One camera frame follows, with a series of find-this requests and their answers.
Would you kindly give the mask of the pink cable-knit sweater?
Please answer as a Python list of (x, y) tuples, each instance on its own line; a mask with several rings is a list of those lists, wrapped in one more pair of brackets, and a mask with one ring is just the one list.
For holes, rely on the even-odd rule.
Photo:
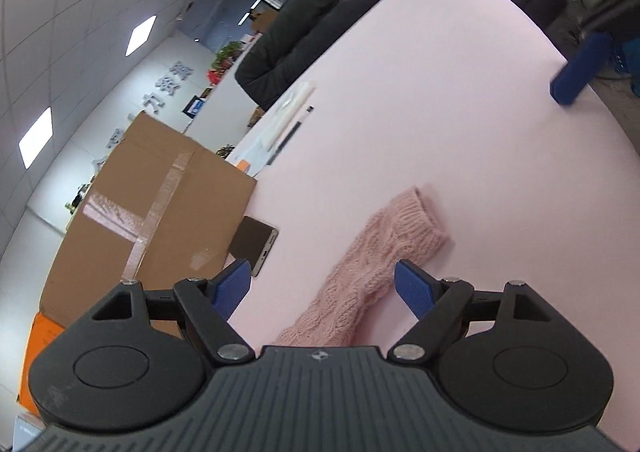
[(412, 186), (369, 219), (309, 307), (274, 341), (289, 347), (348, 347), (367, 312), (393, 286), (399, 261), (424, 264), (448, 241), (432, 202)]

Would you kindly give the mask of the black smartphone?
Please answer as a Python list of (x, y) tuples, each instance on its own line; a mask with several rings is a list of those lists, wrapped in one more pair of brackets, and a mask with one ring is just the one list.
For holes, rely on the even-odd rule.
[(246, 260), (250, 275), (257, 277), (278, 235), (275, 227), (245, 216), (232, 238), (229, 253), (236, 260)]

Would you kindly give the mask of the large brown cardboard box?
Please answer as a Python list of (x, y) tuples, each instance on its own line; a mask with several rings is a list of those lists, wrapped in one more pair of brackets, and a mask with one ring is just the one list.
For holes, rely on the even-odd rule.
[(124, 279), (169, 289), (224, 268), (256, 182), (146, 114), (113, 149), (75, 212), (40, 299), (70, 326)]

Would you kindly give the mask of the white paper stack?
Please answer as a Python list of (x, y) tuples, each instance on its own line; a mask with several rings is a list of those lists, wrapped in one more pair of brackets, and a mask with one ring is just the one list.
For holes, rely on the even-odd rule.
[(312, 92), (314, 85), (310, 82), (293, 84), (235, 146), (226, 158), (227, 163), (250, 177), (258, 175), (277, 152), (288, 131), (305, 115)]

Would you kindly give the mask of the blue pen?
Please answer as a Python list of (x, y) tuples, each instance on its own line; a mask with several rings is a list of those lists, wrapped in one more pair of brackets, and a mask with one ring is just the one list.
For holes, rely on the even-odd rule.
[(283, 140), (281, 141), (281, 143), (278, 145), (278, 147), (276, 148), (276, 150), (273, 152), (273, 154), (270, 156), (269, 160), (267, 161), (267, 166), (271, 166), (274, 163), (274, 160), (276, 160), (278, 158), (278, 156), (282, 153), (283, 149), (285, 149), (285, 147), (288, 145), (288, 142), (292, 140), (292, 138), (294, 137), (295, 133), (299, 130), (299, 128), (302, 126), (302, 124), (305, 122), (305, 120), (307, 119), (307, 117), (314, 111), (314, 106), (308, 106), (305, 109), (305, 112), (303, 113), (303, 115), (301, 115), (294, 126), (292, 126), (291, 130), (288, 131), (288, 133), (285, 135), (285, 137), (283, 138)]

